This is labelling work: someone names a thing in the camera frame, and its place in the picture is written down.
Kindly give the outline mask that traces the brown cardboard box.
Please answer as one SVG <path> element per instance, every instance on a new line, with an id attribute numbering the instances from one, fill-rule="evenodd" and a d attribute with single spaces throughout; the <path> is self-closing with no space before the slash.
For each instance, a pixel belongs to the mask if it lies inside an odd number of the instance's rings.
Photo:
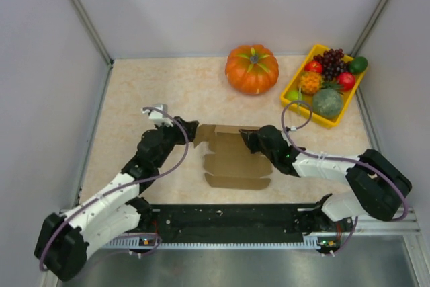
<path id="1" fill-rule="evenodd" d="M 241 130 L 254 126 L 201 124 L 193 145 L 208 145 L 203 168 L 206 183 L 213 188 L 263 190 L 271 183 L 272 164 L 261 153 L 251 153 L 243 141 Z"/>

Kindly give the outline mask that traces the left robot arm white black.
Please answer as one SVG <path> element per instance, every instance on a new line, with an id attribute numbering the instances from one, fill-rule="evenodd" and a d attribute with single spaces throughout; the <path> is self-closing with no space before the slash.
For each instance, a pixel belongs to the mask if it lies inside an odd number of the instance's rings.
<path id="1" fill-rule="evenodd" d="M 34 250 L 40 269 L 67 282 L 113 238 L 133 229 L 147 230 L 153 216 L 140 195 L 163 176 L 159 169 L 175 146 L 189 148 L 198 126 L 179 116 L 157 122 L 142 134 L 135 155 L 109 184 L 81 205 L 47 216 Z"/>

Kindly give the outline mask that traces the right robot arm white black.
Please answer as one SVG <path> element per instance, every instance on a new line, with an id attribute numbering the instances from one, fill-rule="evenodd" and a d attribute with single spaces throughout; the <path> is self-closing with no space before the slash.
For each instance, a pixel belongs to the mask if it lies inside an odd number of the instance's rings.
<path id="1" fill-rule="evenodd" d="M 411 182 L 379 151 L 366 149 L 358 156 L 342 157 L 297 147 L 275 126 L 239 131 L 251 153 L 262 153 L 284 175 L 338 181 L 350 190 L 328 194 L 317 202 L 315 225 L 324 231 L 338 221 L 361 215 L 390 222 L 412 189 Z"/>

